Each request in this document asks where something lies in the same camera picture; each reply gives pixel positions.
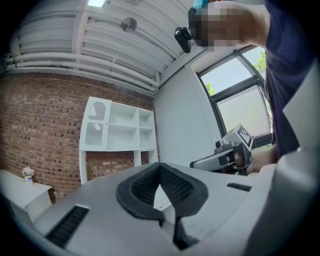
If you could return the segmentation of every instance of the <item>ceiling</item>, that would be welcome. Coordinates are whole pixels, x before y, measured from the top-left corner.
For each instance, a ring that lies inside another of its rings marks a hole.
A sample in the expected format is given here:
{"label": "ceiling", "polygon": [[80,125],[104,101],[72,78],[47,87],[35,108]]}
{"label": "ceiling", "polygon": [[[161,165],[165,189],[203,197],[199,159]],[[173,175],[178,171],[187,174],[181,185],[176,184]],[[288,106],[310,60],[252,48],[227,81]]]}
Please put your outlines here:
{"label": "ceiling", "polygon": [[[41,0],[13,35],[7,67],[73,70],[154,93],[161,75],[186,55],[174,31],[188,26],[193,0],[106,0],[103,7],[87,3]],[[137,21],[134,32],[120,27],[128,17]]]}

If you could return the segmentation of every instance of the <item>white wall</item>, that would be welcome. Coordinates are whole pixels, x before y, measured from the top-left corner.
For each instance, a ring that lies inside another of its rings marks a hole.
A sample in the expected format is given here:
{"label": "white wall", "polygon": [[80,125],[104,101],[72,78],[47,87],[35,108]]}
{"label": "white wall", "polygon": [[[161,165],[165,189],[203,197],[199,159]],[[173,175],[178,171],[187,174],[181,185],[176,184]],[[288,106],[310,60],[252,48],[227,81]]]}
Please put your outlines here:
{"label": "white wall", "polygon": [[156,124],[162,162],[189,166],[214,153],[221,138],[209,99],[190,64],[155,94]]}

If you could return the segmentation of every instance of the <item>brick wall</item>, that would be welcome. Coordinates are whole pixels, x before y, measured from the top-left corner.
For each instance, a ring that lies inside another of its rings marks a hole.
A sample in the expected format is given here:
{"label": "brick wall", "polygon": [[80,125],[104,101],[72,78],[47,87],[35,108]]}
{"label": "brick wall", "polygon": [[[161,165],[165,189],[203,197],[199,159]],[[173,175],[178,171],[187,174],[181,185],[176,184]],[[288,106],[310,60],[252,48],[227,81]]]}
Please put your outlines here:
{"label": "brick wall", "polygon": [[[155,111],[151,97],[91,79],[59,74],[11,74],[0,79],[0,165],[52,186],[59,200],[81,185],[79,139],[88,98],[98,97]],[[148,155],[142,155],[148,162]],[[87,177],[93,179],[134,166],[133,152],[88,152]]]}

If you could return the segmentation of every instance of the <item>white cabinet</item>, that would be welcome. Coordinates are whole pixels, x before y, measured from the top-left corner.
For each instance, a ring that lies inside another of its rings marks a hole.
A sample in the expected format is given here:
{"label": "white cabinet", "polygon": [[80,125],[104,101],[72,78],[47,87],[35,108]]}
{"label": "white cabinet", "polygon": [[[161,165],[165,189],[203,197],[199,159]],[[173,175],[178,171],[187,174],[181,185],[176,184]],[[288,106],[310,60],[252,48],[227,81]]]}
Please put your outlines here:
{"label": "white cabinet", "polygon": [[81,126],[81,151],[107,151],[110,108],[110,100],[89,98]]}
{"label": "white cabinet", "polygon": [[79,144],[81,183],[87,181],[86,151],[133,151],[134,166],[141,152],[158,162],[154,112],[111,100],[90,97],[85,108]]}

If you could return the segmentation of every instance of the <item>black vent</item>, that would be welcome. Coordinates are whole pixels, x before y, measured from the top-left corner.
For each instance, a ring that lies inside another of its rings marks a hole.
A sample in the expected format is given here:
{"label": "black vent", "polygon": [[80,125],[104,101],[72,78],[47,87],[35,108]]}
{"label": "black vent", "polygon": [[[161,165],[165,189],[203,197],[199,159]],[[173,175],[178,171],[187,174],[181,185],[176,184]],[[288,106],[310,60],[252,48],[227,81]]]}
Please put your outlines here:
{"label": "black vent", "polygon": [[251,186],[242,185],[242,184],[238,184],[238,183],[229,183],[227,185],[227,187],[234,188],[236,190],[246,191],[246,192],[249,192],[252,188]]}
{"label": "black vent", "polygon": [[64,248],[88,212],[89,209],[87,208],[73,207],[46,238],[57,246]]}

